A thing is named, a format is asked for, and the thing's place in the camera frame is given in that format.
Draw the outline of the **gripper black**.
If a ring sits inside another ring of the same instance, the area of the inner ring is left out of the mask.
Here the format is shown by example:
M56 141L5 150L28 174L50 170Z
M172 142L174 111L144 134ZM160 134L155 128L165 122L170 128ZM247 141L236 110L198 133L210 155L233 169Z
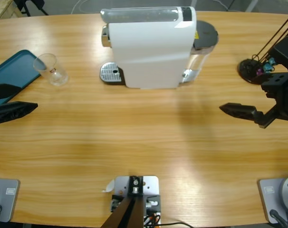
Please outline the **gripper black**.
M238 103L226 103L219 108L234 118L253 121L263 129L267 128L277 118L288 121L288 72L266 73L262 76L264 81L261 88L266 92L267 98L275 99L275 110L271 109L264 114L254 106Z

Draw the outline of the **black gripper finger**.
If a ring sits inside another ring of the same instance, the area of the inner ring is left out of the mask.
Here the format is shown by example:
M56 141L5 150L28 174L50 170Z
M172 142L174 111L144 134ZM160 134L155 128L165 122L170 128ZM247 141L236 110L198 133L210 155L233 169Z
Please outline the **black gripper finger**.
M10 85L10 84L0 84L0 99L10 97L22 90L21 87Z
M11 102L0 105L0 124L22 118L38 107L37 103Z

